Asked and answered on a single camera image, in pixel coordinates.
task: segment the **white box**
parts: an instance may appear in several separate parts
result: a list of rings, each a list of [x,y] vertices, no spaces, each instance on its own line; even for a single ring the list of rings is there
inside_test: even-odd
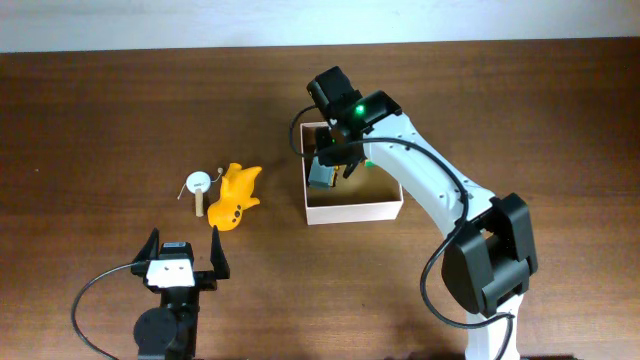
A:
[[[313,132],[326,127],[324,122],[300,125],[300,149],[315,150]],[[310,159],[302,159],[302,187],[307,224],[333,224],[357,221],[395,220],[404,204],[402,186],[377,166],[360,164],[349,179],[339,171],[336,187],[323,190],[307,187]]]

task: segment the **white wall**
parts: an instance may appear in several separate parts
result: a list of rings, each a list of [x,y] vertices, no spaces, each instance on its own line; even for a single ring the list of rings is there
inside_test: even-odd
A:
[[[640,0],[0,0],[0,52],[640,35]]]

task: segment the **yellow rubber duck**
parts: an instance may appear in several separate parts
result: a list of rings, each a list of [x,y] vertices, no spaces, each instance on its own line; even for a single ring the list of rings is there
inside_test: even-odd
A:
[[[229,165],[229,170],[222,177],[220,200],[207,209],[211,227],[217,226],[220,231],[233,230],[240,224],[242,213],[246,209],[260,204],[260,200],[251,197],[256,176],[260,171],[260,166],[242,170],[240,164]]]

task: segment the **wooden surface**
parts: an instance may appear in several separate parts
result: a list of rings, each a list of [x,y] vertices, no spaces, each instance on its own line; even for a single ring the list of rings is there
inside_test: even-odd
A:
[[[153,227],[208,268],[210,228],[176,196],[230,161],[264,168],[262,204],[222,234],[232,277],[201,297],[200,357],[461,353],[464,331],[420,299],[442,239],[410,196],[393,222],[305,225],[287,124],[335,64],[390,94],[466,175],[527,200],[540,268],[523,354],[640,356],[640,40],[613,39],[0,55],[0,358],[97,359],[71,329],[73,297]],[[463,319],[439,276],[429,287]],[[158,304],[121,273],[78,317],[134,359],[133,325]]]

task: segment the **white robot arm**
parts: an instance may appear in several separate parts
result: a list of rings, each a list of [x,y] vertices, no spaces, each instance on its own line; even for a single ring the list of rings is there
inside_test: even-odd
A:
[[[464,176],[418,134],[389,96],[378,91],[362,97],[338,67],[318,75],[307,90],[329,130],[316,130],[317,151],[313,155],[296,152],[318,157],[322,165],[346,165],[345,177],[366,157],[398,180],[451,240],[439,252],[444,254],[442,276],[453,297],[467,310],[467,325],[446,319],[430,304],[424,288],[429,266],[421,284],[425,304],[441,320],[468,329],[467,359],[519,359],[515,316],[528,290],[529,277],[537,271],[524,201],[516,194],[498,199]],[[292,147],[297,119],[314,107],[301,111],[292,121]],[[434,253],[429,263],[438,257]],[[499,320],[502,318],[513,319],[506,339],[510,322]]]
[[[491,199],[495,195],[464,176],[445,158],[442,157],[416,131],[406,114],[389,115],[377,122],[374,130],[364,138],[400,138],[411,141],[442,160],[460,179],[469,194],[469,213],[467,220],[473,220],[488,211],[493,205]],[[422,208],[433,219],[444,237],[453,229],[455,222],[462,214],[460,193],[452,179],[431,159],[425,155],[407,149],[399,144],[385,142],[366,143],[363,145],[367,159],[387,171],[416,199]],[[498,312],[511,313],[517,316],[518,307],[523,295],[514,296],[498,306]],[[482,314],[467,312],[470,324],[485,321]],[[467,360],[494,359],[504,340],[506,321],[497,321],[480,329],[468,330],[468,345],[465,351]],[[513,319],[513,331],[503,360],[520,359],[516,349],[517,317]]]

